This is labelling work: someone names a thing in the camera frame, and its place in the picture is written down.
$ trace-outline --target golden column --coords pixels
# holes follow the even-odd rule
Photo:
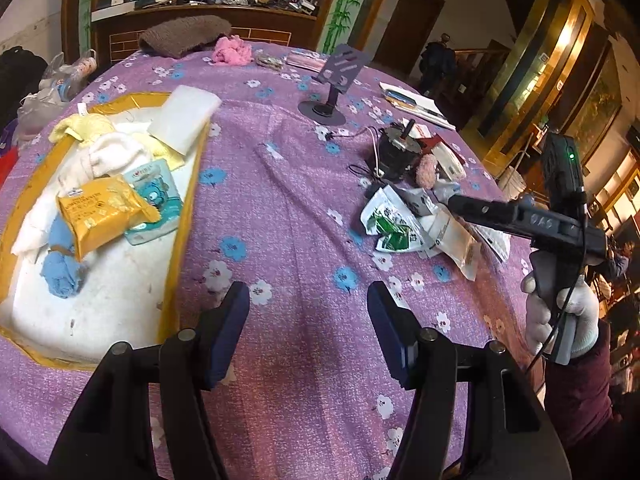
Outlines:
[[[535,0],[509,57],[460,132],[493,176],[523,149],[555,101],[592,20],[588,0]]]

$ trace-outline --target teal package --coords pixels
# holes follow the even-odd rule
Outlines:
[[[125,231],[129,243],[145,244],[175,231],[180,222],[182,200],[164,158],[139,166],[123,176],[162,217],[159,222],[138,224]]]

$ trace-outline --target hand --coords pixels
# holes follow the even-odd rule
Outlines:
[[[536,280],[533,277],[533,272],[524,277],[520,283],[520,290],[528,294],[527,327],[525,329],[527,347],[532,354],[537,354],[551,333],[551,325],[549,325],[551,311],[535,293]],[[556,298],[558,308],[562,308],[568,293],[568,288],[564,288],[558,293]],[[598,298],[584,282],[584,276],[580,276],[565,308],[568,314],[575,314],[578,317],[574,344],[571,348],[571,359],[586,354],[596,344],[598,340],[599,309]],[[550,351],[554,341],[555,337],[545,351]]]

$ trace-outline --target white sponge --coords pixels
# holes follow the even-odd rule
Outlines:
[[[199,88],[178,86],[149,126],[149,134],[182,155],[187,155],[211,115],[220,108],[220,98]]]

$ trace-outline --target brown door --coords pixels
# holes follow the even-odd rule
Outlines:
[[[408,75],[443,5],[444,0],[398,0],[373,61]]]

